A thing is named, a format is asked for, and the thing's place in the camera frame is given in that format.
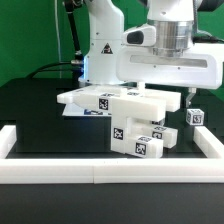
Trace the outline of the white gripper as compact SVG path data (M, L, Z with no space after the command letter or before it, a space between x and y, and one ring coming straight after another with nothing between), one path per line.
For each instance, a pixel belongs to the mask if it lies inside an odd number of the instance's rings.
M140 95L145 83L189 87L187 108L197 89L217 89L223 80L224 44L196 43L180 57L156 56L151 48L123 47L116 63L116 75L125 82L137 82Z

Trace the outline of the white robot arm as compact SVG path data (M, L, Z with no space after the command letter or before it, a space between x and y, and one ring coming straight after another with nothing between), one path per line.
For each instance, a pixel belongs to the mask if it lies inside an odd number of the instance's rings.
M197 13L224 0L139 0L147 22L126 30L112 0L85 0L90 50L79 80L90 84L144 82L217 89L223 81L224 44L197 29Z

